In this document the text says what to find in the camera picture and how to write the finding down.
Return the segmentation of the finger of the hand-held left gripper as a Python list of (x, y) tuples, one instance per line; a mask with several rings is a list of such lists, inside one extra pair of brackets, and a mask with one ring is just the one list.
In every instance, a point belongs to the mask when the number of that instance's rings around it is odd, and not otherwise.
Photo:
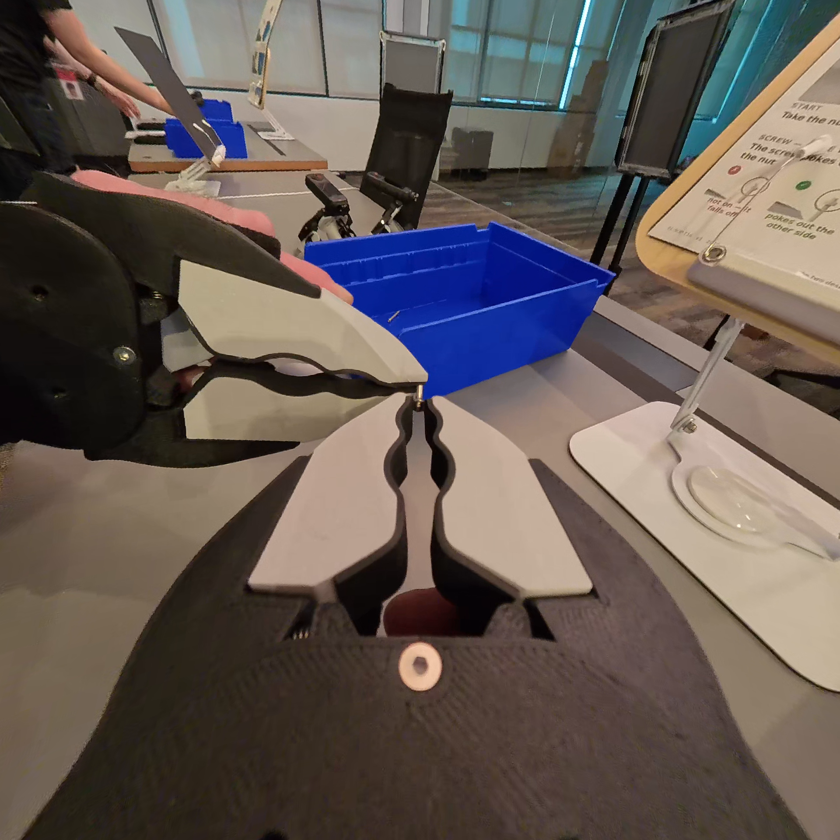
[(254, 374), (280, 394), (410, 394), (428, 374), (380, 323), (331, 290), (315, 297), (182, 259), (177, 300), (210, 357), (176, 373), (185, 394), (213, 375)]
[(184, 406), (185, 437), (264, 442), (310, 442), (386, 400), (378, 395), (354, 400), (321, 392), (295, 396), (252, 381), (206, 377)]

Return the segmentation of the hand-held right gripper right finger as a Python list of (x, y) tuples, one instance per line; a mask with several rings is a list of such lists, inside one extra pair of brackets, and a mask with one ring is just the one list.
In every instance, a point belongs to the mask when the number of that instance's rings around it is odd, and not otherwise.
[(529, 458), (449, 399), (425, 405), (432, 451), (431, 558), (450, 601), (589, 595), (593, 582)]

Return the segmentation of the blue plastic bin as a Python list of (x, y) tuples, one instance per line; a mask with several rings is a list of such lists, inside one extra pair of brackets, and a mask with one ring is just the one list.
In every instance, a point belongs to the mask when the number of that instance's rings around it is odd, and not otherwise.
[(427, 396), (567, 351), (614, 279), (497, 223), (310, 243), (303, 257), (412, 352), (427, 371)]

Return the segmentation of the wooden desk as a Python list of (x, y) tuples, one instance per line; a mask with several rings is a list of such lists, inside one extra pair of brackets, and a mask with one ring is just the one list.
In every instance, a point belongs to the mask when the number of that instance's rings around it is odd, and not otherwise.
[[(217, 172), (307, 172), (326, 171), (328, 161), (299, 140), (266, 141), (258, 129), (268, 128), (267, 123), (245, 122), (245, 141), (248, 156), (245, 159), (227, 158)], [(180, 173), (193, 160), (174, 157), (164, 145), (132, 143), (129, 149), (129, 166), (134, 174)]]

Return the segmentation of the person's right hand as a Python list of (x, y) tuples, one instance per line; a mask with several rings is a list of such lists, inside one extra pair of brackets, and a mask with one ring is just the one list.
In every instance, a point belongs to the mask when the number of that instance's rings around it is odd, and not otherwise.
[(405, 591), (386, 605), (382, 617), (388, 637), (453, 637), (461, 635), (457, 607), (436, 588)]

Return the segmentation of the person's left hand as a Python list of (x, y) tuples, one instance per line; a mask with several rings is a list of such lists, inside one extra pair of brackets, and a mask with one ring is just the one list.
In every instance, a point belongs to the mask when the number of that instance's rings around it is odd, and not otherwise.
[[(312, 285), (326, 289), (350, 305), (353, 304), (352, 295), (335, 283), (325, 270), (281, 249), (273, 223), (262, 212), (235, 209), (215, 198), (202, 197), (191, 193), (167, 192), (166, 190), (123, 180), (115, 175), (100, 171), (77, 170), (70, 178), (80, 185), (105, 193), (147, 196), (192, 207), (228, 226), (236, 228)], [(212, 356), (207, 355), (204, 350), (190, 350), (189, 354), (182, 358), (182, 361), (187, 358), (190, 361), (197, 362), (197, 364), (184, 365), (177, 370), (173, 360), (167, 361), (164, 359), (164, 367), (174, 375), (182, 392), (190, 391), (194, 383), (213, 363), (211, 361)], [(310, 376), (320, 373), (320, 370), (313, 364), (299, 360), (280, 359), (272, 360), (269, 363), (279, 373), (285, 375)]]

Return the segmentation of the black mesh office chair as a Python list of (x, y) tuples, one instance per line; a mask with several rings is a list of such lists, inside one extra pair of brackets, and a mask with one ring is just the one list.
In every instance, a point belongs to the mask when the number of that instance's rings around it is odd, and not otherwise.
[(415, 193), (416, 201), (405, 204), (395, 217), (404, 230), (416, 229), (422, 214), (445, 138), (453, 96), (452, 91), (428, 93), (403, 90), (391, 82), (384, 84), (360, 193), (384, 210), (393, 204), (392, 198), (373, 183), (373, 174)]

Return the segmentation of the clear acrylic board stand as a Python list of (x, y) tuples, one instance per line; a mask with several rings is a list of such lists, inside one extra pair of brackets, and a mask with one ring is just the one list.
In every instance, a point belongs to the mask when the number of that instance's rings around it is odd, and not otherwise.
[(790, 545), (837, 562), (838, 535), (815, 518), (815, 494), (805, 497), (802, 484), (729, 437), (700, 430), (701, 396), (742, 327), (739, 319), (725, 319), (671, 422), (665, 439), (676, 456), (670, 488), (693, 519), (731, 543), (761, 551)]

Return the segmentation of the dark grey storage box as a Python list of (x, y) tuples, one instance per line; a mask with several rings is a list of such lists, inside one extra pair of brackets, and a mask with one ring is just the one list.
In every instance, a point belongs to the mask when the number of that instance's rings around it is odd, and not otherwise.
[(454, 127), (451, 137), (454, 153), (451, 175), (468, 181), (486, 180), (493, 140), (492, 131)]

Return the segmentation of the wooden instruction board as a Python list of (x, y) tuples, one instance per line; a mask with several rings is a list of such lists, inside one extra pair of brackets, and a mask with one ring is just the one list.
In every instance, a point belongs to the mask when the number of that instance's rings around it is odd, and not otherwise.
[(838, 16), (647, 211), (644, 266), (838, 364)]
[(270, 67), (270, 39), (276, 27), (282, 4), (283, 1), (266, 1), (260, 16), (251, 56), (248, 102), (252, 107), (262, 112), (268, 121), (270, 126), (268, 140), (293, 141), (292, 135), (278, 122), (266, 105), (268, 70)]

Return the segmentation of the dark slanted board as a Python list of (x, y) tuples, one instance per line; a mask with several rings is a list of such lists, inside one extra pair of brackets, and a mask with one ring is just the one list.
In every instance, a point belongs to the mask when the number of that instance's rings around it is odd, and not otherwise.
[(227, 157), (224, 142), (152, 37), (121, 27), (116, 27), (115, 32), (170, 104), (174, 117), (165, 122), (164, 137), (171, 154), (220, 168)]

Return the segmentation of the silver framed panel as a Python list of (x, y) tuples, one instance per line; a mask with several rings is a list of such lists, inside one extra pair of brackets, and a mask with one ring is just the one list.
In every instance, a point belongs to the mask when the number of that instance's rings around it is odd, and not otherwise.
[(405, 91), (442, 91), (447, 41), (420, 35), (380, 32), (381, 93), (387, 84)]

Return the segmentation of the cardboard box stack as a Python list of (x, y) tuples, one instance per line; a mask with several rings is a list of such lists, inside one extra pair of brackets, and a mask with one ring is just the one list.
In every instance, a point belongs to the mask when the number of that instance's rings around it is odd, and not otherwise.
[(596, 114), (607, 73), (607, 59), (591, 63), (581, 92), (572, 96), (556, 129), (547, 163), (550, 172), (569, 175), (584, 167), (595, 136)]

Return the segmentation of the black framed panel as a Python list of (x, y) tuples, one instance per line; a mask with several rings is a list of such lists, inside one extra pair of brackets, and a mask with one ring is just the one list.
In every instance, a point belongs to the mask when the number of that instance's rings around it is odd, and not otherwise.
[(607, 267), (621, 274), (623, 253), (651, 181), (674, 179), (700, 99), (728, 36), (734, 1), (691, 5), (657, 21), (637, 69), (615, 167), (621, 178), (591, 254), (600, 265), (634, 183), (626, 221)]

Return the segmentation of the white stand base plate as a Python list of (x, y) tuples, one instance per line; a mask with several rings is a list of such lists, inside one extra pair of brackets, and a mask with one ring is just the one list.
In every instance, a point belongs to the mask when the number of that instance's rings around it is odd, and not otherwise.
[[(572, 436), (574, 461), (777, 658), (839, 690), (838, 559), (823, 540), (776, 519), (794, 510), (838, 539), (838, 495), (806, 485), (706, 420), (671, 429), (677, 406), (651, 402)], [(692, 472), (727, 470), (769, 497), (758, 531), (739, 533), (690, 491)]]

